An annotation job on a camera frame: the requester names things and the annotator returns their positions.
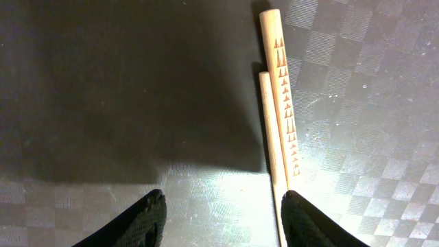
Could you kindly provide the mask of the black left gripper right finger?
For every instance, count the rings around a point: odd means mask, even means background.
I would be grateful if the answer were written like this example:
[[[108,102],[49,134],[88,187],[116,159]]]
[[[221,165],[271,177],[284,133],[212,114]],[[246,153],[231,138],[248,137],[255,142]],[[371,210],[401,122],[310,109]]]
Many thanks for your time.
[[[294,190],[282,198],[281,219],[288,247],[368,247]]]

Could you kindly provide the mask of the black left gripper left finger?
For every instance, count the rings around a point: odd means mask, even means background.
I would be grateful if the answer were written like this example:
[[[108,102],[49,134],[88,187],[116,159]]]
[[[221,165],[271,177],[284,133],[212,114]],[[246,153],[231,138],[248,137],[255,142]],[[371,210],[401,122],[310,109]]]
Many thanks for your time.
[[[74,247],[159,247],[166,220],[165,195],[153,189]]]

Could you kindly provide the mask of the wooden chopstick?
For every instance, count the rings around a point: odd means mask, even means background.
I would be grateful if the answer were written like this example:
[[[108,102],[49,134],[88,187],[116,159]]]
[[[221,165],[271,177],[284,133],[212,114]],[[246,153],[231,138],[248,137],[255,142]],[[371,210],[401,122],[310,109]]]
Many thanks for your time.
[[[287,184],[270,74],[268,72],[260,72],[259,81],[261,87],[261,98],[263,103],[265,133],[270,158],[270,173],[276,210],[279,244],[281,247],[287,247],[287,240],[285,238],[281,219],[282,197],[287,191]]]
[[[301,157],[298,149],[281,12],[279,9],[266,10],[259,14],[259,20],[271,79],[287,188],[295,190],[300,178]]]

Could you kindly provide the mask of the brown serving tray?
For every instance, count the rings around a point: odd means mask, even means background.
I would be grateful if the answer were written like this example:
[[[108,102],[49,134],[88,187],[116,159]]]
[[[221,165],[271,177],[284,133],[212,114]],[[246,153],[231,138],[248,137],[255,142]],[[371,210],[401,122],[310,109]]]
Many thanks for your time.
[[[301,194],[438,245],[437,1],[2,1],[1,245],[73,246],[153,189],[162,246],[278,246],[259,14],[281,12]]]

